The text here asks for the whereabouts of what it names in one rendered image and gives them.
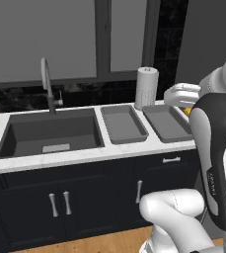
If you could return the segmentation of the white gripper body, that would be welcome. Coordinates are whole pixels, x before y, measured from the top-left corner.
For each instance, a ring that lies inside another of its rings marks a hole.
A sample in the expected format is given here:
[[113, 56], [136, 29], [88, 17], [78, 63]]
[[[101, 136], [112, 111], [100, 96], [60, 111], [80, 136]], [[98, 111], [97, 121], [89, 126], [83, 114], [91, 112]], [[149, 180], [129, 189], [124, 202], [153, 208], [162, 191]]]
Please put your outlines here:
[[164, 93], [164, 103], [169, 106], [192, 108], [199, 99], [199, 85], [178, 83]]

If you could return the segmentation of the grey tupperware container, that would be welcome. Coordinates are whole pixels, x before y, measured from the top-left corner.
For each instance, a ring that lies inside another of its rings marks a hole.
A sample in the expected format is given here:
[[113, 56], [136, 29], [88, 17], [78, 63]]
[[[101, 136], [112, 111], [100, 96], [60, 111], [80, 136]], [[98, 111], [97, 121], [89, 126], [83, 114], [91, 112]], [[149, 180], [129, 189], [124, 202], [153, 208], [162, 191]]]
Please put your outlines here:
[[164, 143], [192, 140], [188, 123], [171, 106], [155, 105], [142, 109], [143, 115]]
[[112, 144], [129, 144], [147, 139], [148, 131], [130, 105], [101, 107], [101, 112]]

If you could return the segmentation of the white paper towel roll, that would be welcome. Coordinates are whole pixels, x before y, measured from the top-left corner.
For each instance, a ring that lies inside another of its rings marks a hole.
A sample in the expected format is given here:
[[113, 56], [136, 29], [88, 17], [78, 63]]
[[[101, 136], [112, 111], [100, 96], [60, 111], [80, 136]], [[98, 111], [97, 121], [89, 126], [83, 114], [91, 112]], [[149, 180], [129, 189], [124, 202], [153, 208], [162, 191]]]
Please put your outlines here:
[[156, 101], [159, 71], [153, 67], [139, 67], [137, 70], [134, 108], [141, 111]]

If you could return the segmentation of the black drawer front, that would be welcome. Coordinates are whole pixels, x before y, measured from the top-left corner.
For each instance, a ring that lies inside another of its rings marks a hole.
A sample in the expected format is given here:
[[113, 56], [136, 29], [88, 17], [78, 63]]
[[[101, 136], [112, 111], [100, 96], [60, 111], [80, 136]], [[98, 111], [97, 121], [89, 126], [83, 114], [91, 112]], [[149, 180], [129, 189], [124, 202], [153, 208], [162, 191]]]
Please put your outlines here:
[[[163, 163], [163, 158], [176, 157], [181, 157], [181, 161], [165, 164]], [[198, 154], [195, 149], [138, 156], [135, 158], [134, 173], [136, 175], [141, 175], [158, 169], [190, 166], [194, 161], [197, 160]]]

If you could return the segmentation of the black cupboard door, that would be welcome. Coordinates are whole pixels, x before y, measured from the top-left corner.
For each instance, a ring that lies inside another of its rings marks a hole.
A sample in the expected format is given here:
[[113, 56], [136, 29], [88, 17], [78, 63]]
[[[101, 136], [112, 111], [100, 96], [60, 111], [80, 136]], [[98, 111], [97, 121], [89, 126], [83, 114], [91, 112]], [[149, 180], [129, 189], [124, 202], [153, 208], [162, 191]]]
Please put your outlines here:
[[[70, 215], [66, 214], [65, 191], [69, 192]], [[117, 178], [66, 182], [59, 186], [59, 197], [68, 239], [102, 235], [118, 229]]]
[[139, 204], [135, 203], [137, 182], [142, 180], [140, 197], [159, 191], [174, 189], [192, 189], [198, 172], [191, 172], [187, 168], [174, 169], [171, 172], [153, 172], [141, 176], [125, 177], [120, 182], [118, 222], [123, 230], [149, 226], [140, 214]]
[[[49, 194], [54, 193], [58, 217], [53, 217]], [[61, 242], [65, 228], [56, 187], [21, 189], [0, 194], [2, 252]]]

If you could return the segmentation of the grey framed window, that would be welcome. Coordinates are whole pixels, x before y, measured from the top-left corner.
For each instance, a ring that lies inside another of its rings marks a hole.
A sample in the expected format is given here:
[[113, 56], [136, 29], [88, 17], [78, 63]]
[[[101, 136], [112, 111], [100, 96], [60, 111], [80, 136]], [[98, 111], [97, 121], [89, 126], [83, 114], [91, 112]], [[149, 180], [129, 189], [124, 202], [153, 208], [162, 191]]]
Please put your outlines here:
[[154, 63], [161, 0], [0, 0], [0, 88], [134, 80]]

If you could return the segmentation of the grey curved tap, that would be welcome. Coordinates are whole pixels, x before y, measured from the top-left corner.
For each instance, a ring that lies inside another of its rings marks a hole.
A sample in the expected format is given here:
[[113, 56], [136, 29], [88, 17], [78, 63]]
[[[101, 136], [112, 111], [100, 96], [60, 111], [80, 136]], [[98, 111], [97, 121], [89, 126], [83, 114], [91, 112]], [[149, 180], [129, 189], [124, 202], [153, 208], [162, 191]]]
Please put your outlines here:
[[47, 60], [43, 57], [40, 61], [40, 73], [41, 73], [41, 81], [42, 81], [42, 88], [47, 92], [47, 104], [49, 108], [49, 112], [52, 115], [56, 114], [56, 106], [63, 105], [62, 94], [59, 94], [59, 99], [54, 100], [54, 96], [52, 93], [51, 83], [50, 83], [50, 76], [49, 76], [49, 66]]

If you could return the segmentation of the dark grey sink basin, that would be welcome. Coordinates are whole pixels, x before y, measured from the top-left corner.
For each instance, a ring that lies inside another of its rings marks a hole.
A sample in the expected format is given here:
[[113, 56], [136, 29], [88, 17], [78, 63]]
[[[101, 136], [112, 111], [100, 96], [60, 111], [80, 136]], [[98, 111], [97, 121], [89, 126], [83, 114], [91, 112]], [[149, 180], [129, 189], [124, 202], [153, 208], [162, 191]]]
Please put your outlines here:
[[12, 115], [0, 141], [0, 159], [104, 146], [94, 109]]

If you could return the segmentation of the black fixed sink panel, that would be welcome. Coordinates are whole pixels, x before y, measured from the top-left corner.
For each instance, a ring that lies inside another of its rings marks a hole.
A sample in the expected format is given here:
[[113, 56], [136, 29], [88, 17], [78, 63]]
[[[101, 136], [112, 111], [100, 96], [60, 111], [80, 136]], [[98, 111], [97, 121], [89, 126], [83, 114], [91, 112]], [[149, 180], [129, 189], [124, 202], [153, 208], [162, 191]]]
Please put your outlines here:
[[133, 173], [134, 159], [114, 159], [74, 165], [5, 173], [0, 176], [4, 189], [63, 181], [128, 176]]

